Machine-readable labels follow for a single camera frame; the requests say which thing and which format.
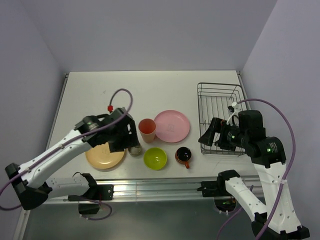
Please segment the salmon plastic cup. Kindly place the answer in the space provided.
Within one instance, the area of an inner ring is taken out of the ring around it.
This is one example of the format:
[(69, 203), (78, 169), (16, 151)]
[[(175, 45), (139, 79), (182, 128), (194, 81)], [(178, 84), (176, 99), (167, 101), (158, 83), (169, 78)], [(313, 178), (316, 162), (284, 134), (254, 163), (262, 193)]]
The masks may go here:
[(156, 135), (156, 127), (156, 123), (150, 118), (145, 118), (139, 122), (138, 129), (145, 143), (149, 144), (154, 141)]

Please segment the lime green bowl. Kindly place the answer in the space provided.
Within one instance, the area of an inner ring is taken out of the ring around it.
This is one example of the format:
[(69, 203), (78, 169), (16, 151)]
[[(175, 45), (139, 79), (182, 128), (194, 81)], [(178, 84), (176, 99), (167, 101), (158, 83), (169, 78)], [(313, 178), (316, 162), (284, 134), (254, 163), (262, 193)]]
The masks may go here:
[(159, 147), (152, 147), (148, 149), (143, 156), (145, 166), (151, 170), (161, 170), (167, 163), (166, 152)]

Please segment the orange black mug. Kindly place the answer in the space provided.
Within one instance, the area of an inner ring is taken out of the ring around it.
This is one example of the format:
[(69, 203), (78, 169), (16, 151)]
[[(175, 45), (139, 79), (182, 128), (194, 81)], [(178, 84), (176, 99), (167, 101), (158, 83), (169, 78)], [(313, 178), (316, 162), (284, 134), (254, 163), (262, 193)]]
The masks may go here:
[(190, 168), (189, 161), (192, 157), (192, 152), (187, 147), (180, 147), (175, 152), (175, 160), (185, 166), (186, 169)]

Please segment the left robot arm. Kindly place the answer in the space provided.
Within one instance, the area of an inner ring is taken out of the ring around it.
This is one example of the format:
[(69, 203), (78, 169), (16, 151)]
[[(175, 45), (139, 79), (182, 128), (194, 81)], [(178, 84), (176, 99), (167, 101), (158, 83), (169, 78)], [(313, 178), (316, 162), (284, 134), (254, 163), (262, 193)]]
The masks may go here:
[(84, 117), (53, 147), (24, 164), (9, 164), (5, 172), (24, 210), (35, 209), (48, 199), (63, 196), (91, 200), (98, 193), (98, 185), (89, 173), (69, 178), (53, 178), (52, 175), (96, 146), (108, 144), (109, 151), (115, 153), (139, 143), (133, 117), (123, 107), (116, 108), (111, 114)]

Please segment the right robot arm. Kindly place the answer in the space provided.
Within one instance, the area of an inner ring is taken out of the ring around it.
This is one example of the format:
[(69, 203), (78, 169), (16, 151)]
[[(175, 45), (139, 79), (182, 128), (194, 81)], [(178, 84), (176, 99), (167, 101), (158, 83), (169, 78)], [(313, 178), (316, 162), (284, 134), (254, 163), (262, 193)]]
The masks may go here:
[(285, 172), (288, 169), (282, 142), (267, 137), (263, 116), (258, 110), (234, 112), (228, 120), (214, 117), (198, 142), (222, 150), (242, 148), (258, 173), (264, 203), (248, 189), (235, 170), (220, 172), (216, 189), (230, 194), (251, 220), (257, 240), (303, 240), (310, 231), (299, 221), (291, 199)]

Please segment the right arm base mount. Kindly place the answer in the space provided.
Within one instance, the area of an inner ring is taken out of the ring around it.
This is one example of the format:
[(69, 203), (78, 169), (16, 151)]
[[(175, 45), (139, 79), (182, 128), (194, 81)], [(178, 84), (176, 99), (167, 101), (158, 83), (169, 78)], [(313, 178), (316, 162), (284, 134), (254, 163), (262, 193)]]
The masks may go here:
[(198, 192), (201, 192), (203, 198), (209, 197), (231, 197), (232, 195), (227, 192), (226, 186), (214, 181), (202, 181), (200, 187), (197, 188)]

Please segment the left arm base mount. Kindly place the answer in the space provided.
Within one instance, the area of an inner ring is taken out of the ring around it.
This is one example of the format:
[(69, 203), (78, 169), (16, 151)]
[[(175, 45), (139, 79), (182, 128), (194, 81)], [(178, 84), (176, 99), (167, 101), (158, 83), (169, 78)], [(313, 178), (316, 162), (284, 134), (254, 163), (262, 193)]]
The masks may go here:
[[(111, 201), (114, 195), (114, 185), (112, 184), (98, 184), (89, 189), (84, 195), (69, 195), (67, 200), (69, 202), (78, 202), (78, 213), (81, 218), (88, 221), (101, 221), (110, 217), (113, 213), (113, 208), (107, 203)], [(103, 208), (108, 210), (106, 216), (94, 217), (99, 210)]]

